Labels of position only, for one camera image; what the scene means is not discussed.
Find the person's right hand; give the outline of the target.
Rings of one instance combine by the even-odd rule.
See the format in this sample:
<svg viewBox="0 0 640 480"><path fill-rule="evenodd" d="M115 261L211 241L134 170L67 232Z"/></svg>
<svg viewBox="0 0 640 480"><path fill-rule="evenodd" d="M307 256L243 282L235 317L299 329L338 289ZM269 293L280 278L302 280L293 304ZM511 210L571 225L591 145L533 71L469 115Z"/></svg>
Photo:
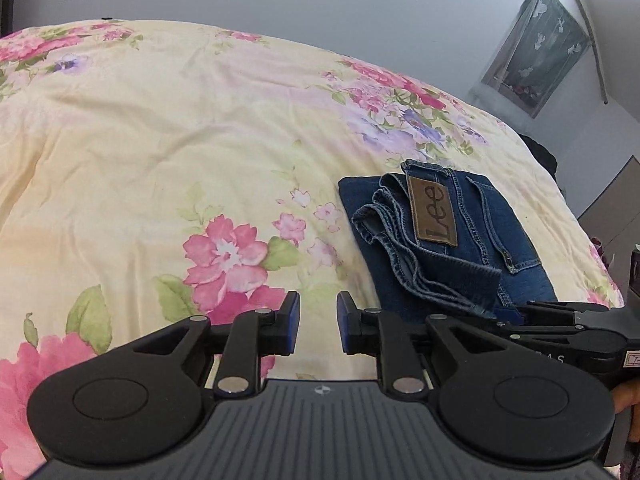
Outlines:
<svg viewBox="0 0 640 480"><path fill-rule="evenodd" d="M624 382L612 390L612 398L615 406L615 413L625 411L627 408L640 403L640 385L638 380Z"/></svg>

